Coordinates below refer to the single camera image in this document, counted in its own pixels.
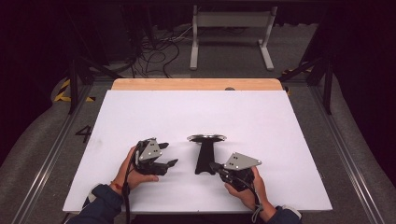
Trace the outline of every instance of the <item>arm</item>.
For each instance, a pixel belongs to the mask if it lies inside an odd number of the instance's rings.
[[[121,186],[128,169],[128,162],[134,153],[134,147],[128,153],[128,156],[120,166],[119,172],[110,185],[98,185],[92,190],[93,198],[87,199],[82,211],[75,217],[70,218],[67,224],[74,223],[113,223],[113,219],[121,212],[123,203]],[[132,170],[128,175],[128,186],[130,190],[135,189],[139,184],[144,182],[158,181],[156,175],[141,175]]]
[[[294,224],[294,223],[301,223],[301,215],[296,210],[289,208],[287,206],[277,207],[274,208],[273,205],[268,201],[267,194],[265,191],[264,181],[259,174],[259,171],[256,167],[251,168],[254,174],[253,185],[254,188],[262,202],[263,210],[260,212],[260,218],[265,223],[271,224]],[[241,202],[249,208],[250,210],[254,211],[256,209],[256,204],[254,200],[254,195],[249,189],[245,189],[241,192],[238,192],[234,189],[231,185],[225,184],[225,188],[228,192],[239,198]]]

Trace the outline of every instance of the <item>person's right hand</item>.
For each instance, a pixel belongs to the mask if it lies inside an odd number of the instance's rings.
[[[254,180],[253,180],[254,189],[256,190],[260,200],[262,201],[262,206],[264,209],[262,212],[260,212],[260,217],[266,222],[274,215],[276,210],[268,202],[267,193],[265,191],[264,181],[262,180],[262,177],[259,174],[259,170],[257,170],[257,167],[253,166],[253,167],[251,167],[251,171],[254,174]],[[255,210],[255,208],[256,208],[255,197],[254,197],[253,192],[251,192],[250,189],[245,189],[241,192],[238,192],[236,189],[233,188],[233,186],[231,186],[227,183],[224,184],[224,186],[231,195],[239,198],[241,200],[241,202],[247,208],[249,208],[252,211]]]

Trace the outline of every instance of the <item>black sleeve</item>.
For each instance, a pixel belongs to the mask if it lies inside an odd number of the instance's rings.
[[[114,222],[114,217],[121,212],[122,197],[108,185],[98,185],[92,190],[92,194],[96,199],[86,205],[78,215],[70,218],[67,224]]]
[[[267,224],[302,224],[301,214],[293,208],[278,206],[276,213],[268,220]]]

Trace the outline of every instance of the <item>hand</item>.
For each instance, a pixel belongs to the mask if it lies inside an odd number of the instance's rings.
[[[262,177],[259,174],[259,170],[257,167],[253,166],[251,167],[251,171],[254,174],[254,180],[253,180],[253,186],[254,189],[256,190],[260,200],[262,201],[262,205],[264,210],[260,212],[260,217],[267,222],[276,212],[275,208],[268,202],[267,198],[267,193],[265,191],[265,185],[264,181],[262,180]],[[224,184],[224,187],[228,190],[228,192],[233,195],[234,197],[237,197],[241,200],[241,202],[249,208],[250,210],[254,211],[256,209],[256,203],[255,203],[255,197],[253,192],[251,192],[250,189],[245,189],[241,192],[238,192],[236,189],[233,188],[233,186],[229,184]]]
[[[117,173],[116,178],[110,185],[110,187],[116,191],[119,195],[122,194],[121,189],[117,189],[116,184],[119,186],[122,186],[124,179],[125,179],[125,174],[128,169],[128,163],[129,160],[131,159],[132,155],[134,154],[135,147],[132,147],[131,150],[128,153],[128,156],[125,158],[125,160],[122,162],[122,165],[119,169],[119,172]],[[144,182],[157,182],[159,181],[158,176],[156,175],[141,175],[137,171],[132,170],[131,173],[128,175],[128,186],[130,190],[135,189],[139,184],[144,183]]]

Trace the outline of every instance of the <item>white board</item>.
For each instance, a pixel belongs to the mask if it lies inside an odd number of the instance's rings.
[[[215,143],[218,163],[233,152],[261,160],[258,169],[273,205],[332,209],[284,91],[108,91],[64,211],[80,211],[92,187],[114,179],[132,146],[156,137],[170,144],[156,161],[178,162],[159,182],[132,191],[133,212],[246,212],[219,175],[194,173],[200,145],[187,137],[198,133],[227,137]]]

